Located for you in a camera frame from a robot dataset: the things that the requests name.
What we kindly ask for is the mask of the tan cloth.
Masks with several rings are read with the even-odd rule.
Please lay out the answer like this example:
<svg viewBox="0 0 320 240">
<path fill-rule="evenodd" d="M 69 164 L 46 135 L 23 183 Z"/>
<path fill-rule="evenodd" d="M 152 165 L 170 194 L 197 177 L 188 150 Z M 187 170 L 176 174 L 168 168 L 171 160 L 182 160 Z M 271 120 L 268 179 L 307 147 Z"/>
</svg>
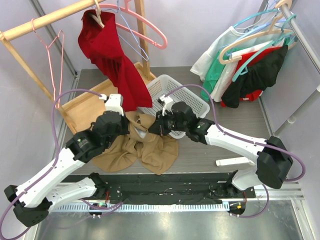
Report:
<svg viewBox="0 0 320 240">
<path fill-rule="evenodd" d="M 129 134 L 120 135 L 110 148 L 92 159 L 101 170 L 112 173 L 130 167 L 136 160 L 156 175 L 166 172 L 179 155 L 179 142 L 170 136 L 148 131 L 155 117 L 137 111 L 125 113 L 129 120 Z"/>
</svg>

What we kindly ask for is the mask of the red skirt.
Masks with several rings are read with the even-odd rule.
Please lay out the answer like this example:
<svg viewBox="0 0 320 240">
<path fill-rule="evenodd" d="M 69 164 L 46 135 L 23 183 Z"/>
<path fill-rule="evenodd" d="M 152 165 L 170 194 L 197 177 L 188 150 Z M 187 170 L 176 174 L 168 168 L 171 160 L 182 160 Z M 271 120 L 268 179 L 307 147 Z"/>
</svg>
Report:
<svg viewBox="0 0 320 240">
<path fill-rule="evenodd" d="M 122 107 L 126 112 L 135 111 L 138 107 L 151 108 L 153 101 L 146 84 L 122 49 L 115 14 L 101 13 L 104 27 L 92 18 L 94 14 L 94 10 L 87 10 L 82 17 L 78 45 L 83 54 L 109 78 L 117 92 L 123 96 Z"/>
</svg>

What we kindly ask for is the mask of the beige plastic hanger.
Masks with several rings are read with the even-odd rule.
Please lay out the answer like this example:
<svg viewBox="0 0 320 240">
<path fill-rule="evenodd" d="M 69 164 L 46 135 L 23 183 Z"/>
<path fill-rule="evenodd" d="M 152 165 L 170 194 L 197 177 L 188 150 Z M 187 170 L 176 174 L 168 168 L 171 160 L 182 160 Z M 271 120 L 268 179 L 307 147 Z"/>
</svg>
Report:
<svg viewBox="0 0 320 240">
<path fill-rule="evenodd" d="M 98 0 L 94 0 L 94 3 L 96 5 L 95 14 L 91 13 L 90 16 L 100 25 L 101 28 L 104 28 L 105 25 L 103 24 L 103 21 L 101 19 L 102 10 L 101 10 L 100 4 Z"/>
</svg>

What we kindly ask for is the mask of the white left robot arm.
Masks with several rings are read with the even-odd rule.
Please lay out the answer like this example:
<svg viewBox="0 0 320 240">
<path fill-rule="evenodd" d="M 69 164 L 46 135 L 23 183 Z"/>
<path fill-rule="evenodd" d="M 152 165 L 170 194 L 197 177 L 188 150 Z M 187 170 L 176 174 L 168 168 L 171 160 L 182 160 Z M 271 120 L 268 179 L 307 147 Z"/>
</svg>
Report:
<svg viewBox="0 0 320 240">
<path fill-rule="evenodd" d="M 73 200 L 93 197 L 102 199 L 108 185 L 98 173 L 66 188 L 57 185 L 73 171 L 109 149 L 119 136 L 129 133 L 129 121 L 125 114 L 105 111 L 91 123 L 90 128 L 77 132 L 61 149 L 58 157 L 25 183 L 9 185 L 4 193 L 13 203 L 16 218 L 26 227 L 43 221 L 54 209 Z"/>
</svg>

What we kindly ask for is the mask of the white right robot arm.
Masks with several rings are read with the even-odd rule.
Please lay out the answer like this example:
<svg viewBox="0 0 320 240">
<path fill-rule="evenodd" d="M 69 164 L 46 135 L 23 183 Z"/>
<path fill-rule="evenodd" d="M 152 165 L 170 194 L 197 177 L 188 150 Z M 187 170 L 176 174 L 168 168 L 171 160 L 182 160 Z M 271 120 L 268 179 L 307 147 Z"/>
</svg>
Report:
<svg viewBox="0 0 320 240">
<path fill-rule="evenodd" d="M 279 138 L 272 136 L 266 140 L 271 147 L 259 146 L 260 139 L 254 137 L 246 142 L 248 136 L 234 131 L 227 134 L 227 129 L 219 129 L 214 121 L 197 117 L 183 101 L 174 103 L 167 110 L 158 111 L 148 131 L 159 136 L 167 136 L 175 131 L 184 132 L 194 142 L 224 148 L 252 161 L 253 166 L 236 170 L 225 183 L 226 193 L 233 198 L 249 187 L 261 184 L 280 189 L 293 165 Z"/>
</svg>

